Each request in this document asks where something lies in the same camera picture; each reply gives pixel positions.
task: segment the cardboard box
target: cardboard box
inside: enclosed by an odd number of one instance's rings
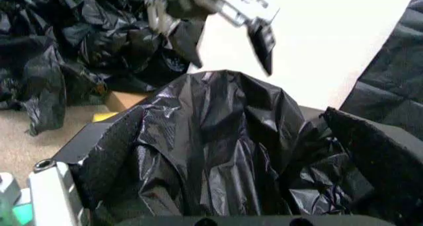
[[[106,98],[106,106],[111,112],[125,111],[136,103],[142,101],[149,96],[149,93],[145,94],[132,94],[112,91]]]

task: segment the screw hole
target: screw hole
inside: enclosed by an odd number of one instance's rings
[[[217,226],[217,223],[214,220],[204,218],[196,222],[194,226]]]
[[[298,218],[291,221],[289,226],[313,226],[313,224],[306,219]]]

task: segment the wrinkled plastic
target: wrinkled plastic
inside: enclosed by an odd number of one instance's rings
[[[0,0],[0,108],[25,109],[37,135],[63,125],[66,105],[155,90],[187,71],[203,25],[183,20],[190,49],[173,49],[144,0]]]
[[[423,140],[423,0],[412,0],[341,110]]]
[[[218,71],[179,77],[88,125],[54,158],[70,165],[99,225],[140,215],[292,214],[414,225],[422,149],[399,128],[300,108],[278,87]]]

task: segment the crumpled black plastic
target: crumpled black plastic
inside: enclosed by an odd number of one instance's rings
[[[54,159],[70,165],[99,225],[292,214],[414,225],[422,222],[422,149],[399,128],[310,111],[278,87],[217,71],[179,77],[87,125]]]
[[[423,140],[423,0],[412,0],[341,110]]]
[[[196,43],[203,25],[180,29]],[[144,0],[0,0],[0,108],[26,109],[32,135],[60,128],[66,105],[152,91],[185,73],[171,46],[148,27]]]

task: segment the white robot part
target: white robot part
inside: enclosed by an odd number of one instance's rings
[[[255,20],[263,20],[271,24],[279,8],[270,4],[269,0],[194,0],[198,5],[218,12],[234,26],[250,24]]]

